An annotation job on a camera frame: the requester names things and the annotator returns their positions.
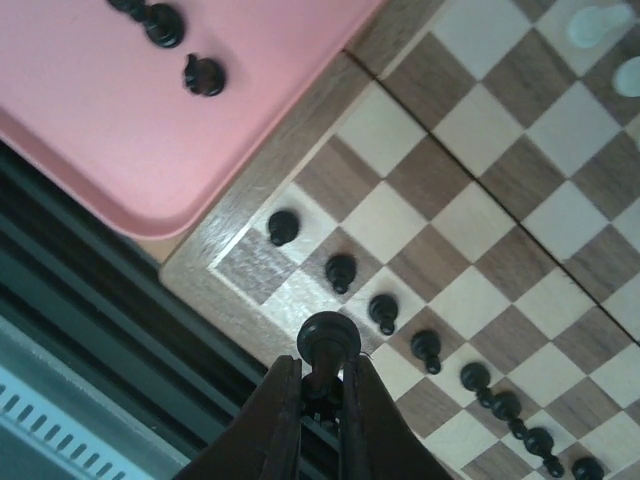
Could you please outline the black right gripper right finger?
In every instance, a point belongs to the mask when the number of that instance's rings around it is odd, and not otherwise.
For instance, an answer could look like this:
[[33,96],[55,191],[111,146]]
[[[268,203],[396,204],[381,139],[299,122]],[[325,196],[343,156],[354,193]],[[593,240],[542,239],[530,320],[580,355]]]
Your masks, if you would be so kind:
[[344,366],[339,439],[341,479],[450,477],[416,438],[364,355]]

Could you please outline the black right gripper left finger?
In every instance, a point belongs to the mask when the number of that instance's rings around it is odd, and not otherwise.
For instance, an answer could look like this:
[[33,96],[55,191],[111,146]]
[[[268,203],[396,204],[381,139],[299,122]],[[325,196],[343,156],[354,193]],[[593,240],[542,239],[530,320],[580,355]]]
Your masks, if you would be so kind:
[[302,362],[276,359],[240,413],[182,469],[184,479],[297,479]]

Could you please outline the black pawn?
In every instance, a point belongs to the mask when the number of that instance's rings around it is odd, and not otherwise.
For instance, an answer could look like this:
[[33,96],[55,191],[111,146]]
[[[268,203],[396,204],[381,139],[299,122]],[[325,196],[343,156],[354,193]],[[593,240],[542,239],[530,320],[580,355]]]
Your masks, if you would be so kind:
[[325,265],[325,277],[337,294],[346,294],[355,280],[357,263],[353,255],[333,255]]
[[571,468],[575,480],[603,480],[604,468],[599,461],[592,456],[586,456],[576,460]]
[[559,458],[552,453],[555,445],[554,440],[546,429],[542,427],[529,429],[523,443],[530,454],[542,459],[544,468],[553,478],[562,478],[564,476],[564,467]]
[[385,336],[391,336],[395,332],[398,314],[398,302],[390,294],[376,295],[369,302],[368,315]]
[[271,244],[281,247],[298,236],[300,221],[295,212],[279,210],[269,217],[267,227]]
[[431,375],[441,372],[441,341],[434,330],[421,330],[413,335],[410,341],[413,356],[424,363],[426,371]]
[[516,439],[525,439],[528,429],[520,418],[522,406],[515,393],[505,391],[496,394],[491,411],[498,420],[507,423],[509,431]]
[[489,388],[491,375],[483,363],[471,362],[460,371],[462,386],[475,394],[479,404],[490,409],[494,403],[494,396]]

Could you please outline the black rook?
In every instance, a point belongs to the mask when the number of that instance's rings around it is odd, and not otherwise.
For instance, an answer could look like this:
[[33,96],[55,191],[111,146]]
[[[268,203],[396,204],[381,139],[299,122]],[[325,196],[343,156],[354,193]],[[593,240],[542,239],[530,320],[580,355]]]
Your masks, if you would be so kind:
[[311,367],[302,378],[302,414],[322,425],[336,424],[343,398],[339,373],[361,351],[356,325],[339,312],[316,313],[302,325],[297,348]]

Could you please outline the black knight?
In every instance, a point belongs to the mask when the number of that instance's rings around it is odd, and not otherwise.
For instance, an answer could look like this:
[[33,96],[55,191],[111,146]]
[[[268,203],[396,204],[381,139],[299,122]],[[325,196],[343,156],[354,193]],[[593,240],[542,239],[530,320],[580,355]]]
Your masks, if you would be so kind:
[[183,71],[185,88],[196,96],[214,97],[226,86],[226,70],[211,58],[199,58],[196,54],[187,56]]

